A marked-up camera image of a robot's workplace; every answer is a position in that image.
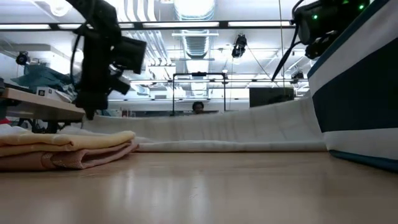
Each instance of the folded towel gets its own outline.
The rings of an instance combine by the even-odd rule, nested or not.
[[[73,152],[30,152],[0,157],[0,171],[40,171],[54,169],[87,169],[122,158],[134,151],[134,141],[101,149],[82,149]]]
[[[113,147],[134,139],[132,131],[102,136],[80,136],[68,134],[34,134],[21,132],[0,136],[0,157],[28,152],[60,152],[80,149]]]

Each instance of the table surface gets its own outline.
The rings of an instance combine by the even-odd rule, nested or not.
[[[131,154],[0,180],[0,223],[397,222],[396,174],[326,152]]]
[[[49,99],[12,88],[6,88],[0,98],[21,101],[7,107],[7,116],[29,119],[79,120],[85,112],[71,103]]]

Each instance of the teal stripe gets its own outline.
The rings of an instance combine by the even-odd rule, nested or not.
[[[320,68],[326,60],[339,49],[366,21],[368,21],[378,10],[380,10],[390,0],[375,0],[364,12],[362,12],[351,25],[330,45],[329,48],[313,65],[308,72],[307,77],[310,78]]]
[[[360,164],[365,164],[368,166],[373,166],[379,169],[384,169],[391,172],[398,173],[398,160],[395,159],[386,159],[381,157],[373,157],[373,156],[363,156],[359,154],[353,154],[348,152],[341,152],[337,150],[329,151],[332,156],[335,156],[340,159],[345,159],[352,162],[357,162]]]

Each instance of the ceiling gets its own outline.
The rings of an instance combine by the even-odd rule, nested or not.
[[[0,21],[5,23],[31,23],[31,22],[84,22],[84,18],[72,9],[62,17],[53,15],[51,7],[47,1],[60,1],[64,0],[0,0]],[[291,8],[297,0],[215,0],[215,11],[213,20],[288,20],[291,19]],[[154,6],[155,18],[158,21],[174,21],[174,4],[164,3],[170,2],[168,0],[156,0]],[[179,30],[162,30],[162,41],[169,57],[176,64],[174,69],[170,72],[186,72],[185,62],[180,59],[184,58],[183,44],[181,37],[173,37],[173,33],[179,33]],[[247,80],[253,78],[268,78],[276,69],[277,64],[287,48],[289,48],[293,29],[225,29],[225,30],[212,30],[211,32],[217,33],[218,36],[210,37],[210,51],[208,62],[208,72],[218,72],[227,70],[229,79]],[[236,60],[233,63],[232,57],[229,54],[222,53],[220,49],[227,49],[228,46],[234,44],[234,40],[238,34],[245,34],[248,40],[246,52],[240,58],[239,62]],[[69,58],[72,54],[72,43],[75,40],[75,35],[72,32],[66,31],[46,31],[46,32],[0,32],[0,52],[7,54],[11,52],[16,54],[20,50],[21,45],[40,45],[45,44],[51,46],[50,49],[57,57],[57,70],[59,72],[68,73]],[[302,45],[294,48],[294,55],[291,55],[284,66],[285,78],[290,78],[291,74],[296,71],[303,71],[306,74],[311,68],[312,62],[305,58],[303,55],[305,47]],[[51,60],[54,54],[48,54],[48,50],[36,51],[34,57],[39,59]],[[83,54],[77,53],[76,62],[79,63],[83,60]],[[150,79],[148,71],[157,73],[165,69],[151,69],[146,68],[146,72],[142,75],[128,76],[130,79]],[[164,77],[164,75],[156,74],[156,79]],[[183,90],[192,91],[192,85],[189,83],[178,84]],[[289,82],[279,82],[278,85],[291,86]],[[275,86],[272,83],[229,83],[228,88],[243,88],[246,89],[252,86]],[[157,85],[143,85],[152,91],[166,91],[167,84]],[[207,83],[206,87],[222,88],[221,83]],[[308,82],[300,82],[294,85],[300,91],[308,90]]]

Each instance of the desk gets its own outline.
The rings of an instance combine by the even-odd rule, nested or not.
[[[132,154],[0,174],[0,223],[396,223],[398,177],[326,152]]]
[[[6,88],[1,98],[20,101],[8,106],[6,115],[16,118],[42,120],[81,120],[85,112],[71,103],[52,100],[24,91]]]

